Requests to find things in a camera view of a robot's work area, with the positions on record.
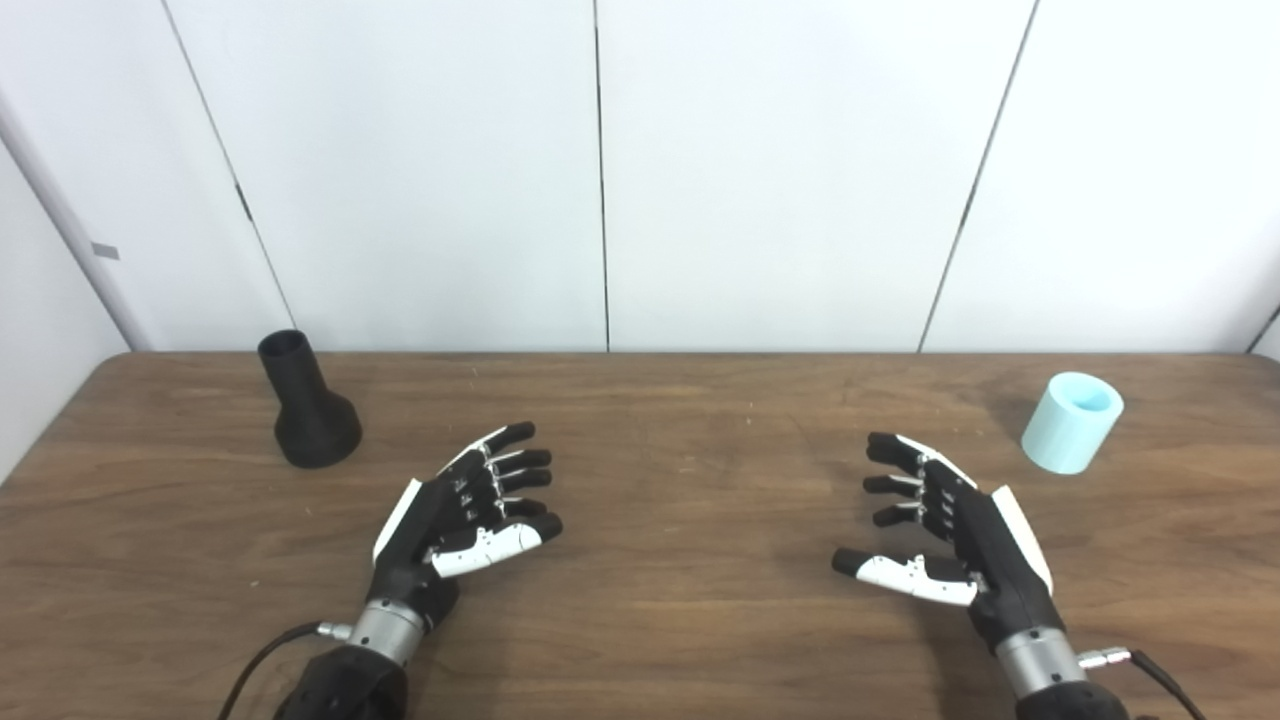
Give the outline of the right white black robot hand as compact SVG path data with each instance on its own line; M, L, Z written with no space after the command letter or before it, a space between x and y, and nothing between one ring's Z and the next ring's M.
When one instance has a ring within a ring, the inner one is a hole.
M867 456L897 473L868 477L863 489L902 496L874 512L873 524L919 525L954 553L891 557L841 547L831 560L837 573L964 607L988 650L1020 633L1066 629L1043 550L1010 487L984 492L937 450L893 433L872 432Z

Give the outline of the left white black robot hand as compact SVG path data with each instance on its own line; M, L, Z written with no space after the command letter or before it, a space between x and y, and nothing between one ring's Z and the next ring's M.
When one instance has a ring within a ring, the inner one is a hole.
M434 477L412 479L375 542L367 602L406 609L433 632L460 597L460 577L558 537L558 515L516 496L553 480L550 452L525 447L535 434L531 421L508 424L465 446Z

